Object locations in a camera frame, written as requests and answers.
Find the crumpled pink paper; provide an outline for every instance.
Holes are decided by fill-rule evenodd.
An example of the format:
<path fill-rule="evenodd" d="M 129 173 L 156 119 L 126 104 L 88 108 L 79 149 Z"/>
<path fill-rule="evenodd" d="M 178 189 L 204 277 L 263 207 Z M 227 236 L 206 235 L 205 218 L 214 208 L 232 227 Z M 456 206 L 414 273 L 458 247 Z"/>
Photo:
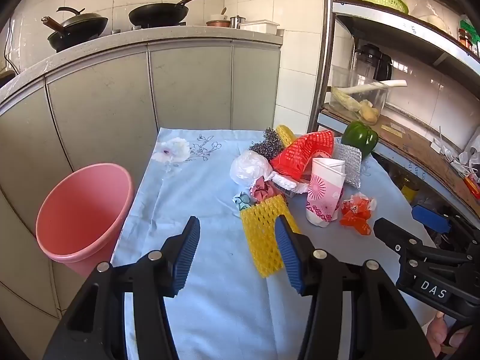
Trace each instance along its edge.
<path fill-rule="evenodd" d="M 271 181 L 265 181 L 263 176 L 260 176 L 255 181 L 254 186 L 250 188 L 250 194 L 259 202 L 263 202 L 265 199 L 272 198 L 280 193 Z"/>

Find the copper pot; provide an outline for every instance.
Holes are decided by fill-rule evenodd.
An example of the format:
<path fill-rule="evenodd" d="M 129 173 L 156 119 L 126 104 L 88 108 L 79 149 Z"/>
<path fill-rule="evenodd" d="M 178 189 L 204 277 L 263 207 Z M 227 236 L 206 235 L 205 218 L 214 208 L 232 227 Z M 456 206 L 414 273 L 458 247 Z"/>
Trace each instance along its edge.
<path fill-rule="evenodd" d="M 230 27 L 230 20 L 210 20 L 207 21 L 208 27 Z"/>

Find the yellow foam net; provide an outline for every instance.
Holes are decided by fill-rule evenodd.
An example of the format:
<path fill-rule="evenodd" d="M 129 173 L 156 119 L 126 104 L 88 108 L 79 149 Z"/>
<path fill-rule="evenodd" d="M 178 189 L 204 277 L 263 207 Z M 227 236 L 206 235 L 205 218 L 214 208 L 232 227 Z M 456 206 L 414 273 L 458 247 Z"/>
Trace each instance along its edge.
<path fill-rule="evenodd" d="M 292 130 L 283 124 L 279 124 L 275 131 L 285 147 L 289 147 L 297 139 Z"/>
<path fill-rule="evenodd" d="M 275 240 L 275 220 L 282 214 L 285 215 L 292 231 L 300 233 L 281 195 L 265 199 L 253 207 L 240 211 L 253 263 L 263 278 L 283 268 L 282 257 Z"/>

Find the blue tablecloth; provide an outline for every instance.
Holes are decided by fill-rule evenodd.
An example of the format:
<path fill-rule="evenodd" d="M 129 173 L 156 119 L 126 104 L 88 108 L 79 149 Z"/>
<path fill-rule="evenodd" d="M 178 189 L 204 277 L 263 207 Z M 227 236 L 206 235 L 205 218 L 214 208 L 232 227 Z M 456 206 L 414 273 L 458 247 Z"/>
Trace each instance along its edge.
<path fill-rule="evenodd" d="M 195 153 L 169 172 L 165 164 L 150 160 L 119 237 L 113 265 L 134 263 L 150 250 L 159 249 L 166 238 L 181 233 L 191 215 L 196 216 L 201 225 L 200 242 L 185 288 L 176 298 L 165 299 L 180 359 L 297 358 L 311 298 L 295 292 L 285 270 L 260 278 L 232 202 L 241 189 L 229 176 L 230 165 L 252 142 L 262 140 L 262 133 L 162 128 L 157 143 L 176 137 L 186 139 Z M 355 192 L 347 186 L 344 196 Z M 387 218 L 433 246 L 423 226 L 413 220 L 405 198 L 371 156 L 362 164 L 361 192 L 378 201 L 372 225 L 377 218 Z M 338 221 L 327 228 L 311 225 L 305 217 L 305 199 L 306 195 L 291 199 L 289 209 L 315 247 L 348 263 L 375 259 L 397 280 L 395 252 L 375 236 L 363 237 Z M 403 296 L 421 325 L 433 317 L 433 309 Z M 350 308 L 344 303 L 346 326 Z M 125 300 L 125 330 L 129 359 L 138 360 L 131 296 Z M 348 336 L 345 328 L 339 359 L 347 358 Z"/>

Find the transparent plastic container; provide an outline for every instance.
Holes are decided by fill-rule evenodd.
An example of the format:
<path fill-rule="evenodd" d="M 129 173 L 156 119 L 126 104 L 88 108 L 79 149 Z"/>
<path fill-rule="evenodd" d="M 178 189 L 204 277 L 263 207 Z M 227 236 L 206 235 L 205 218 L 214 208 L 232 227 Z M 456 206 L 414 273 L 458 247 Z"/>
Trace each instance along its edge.
<path fill-rule="evenodd" d="M 389 93 L 390 87 L 381 82 L 332 66 L 330 107 L 346 120 L 377 124 Z"/>

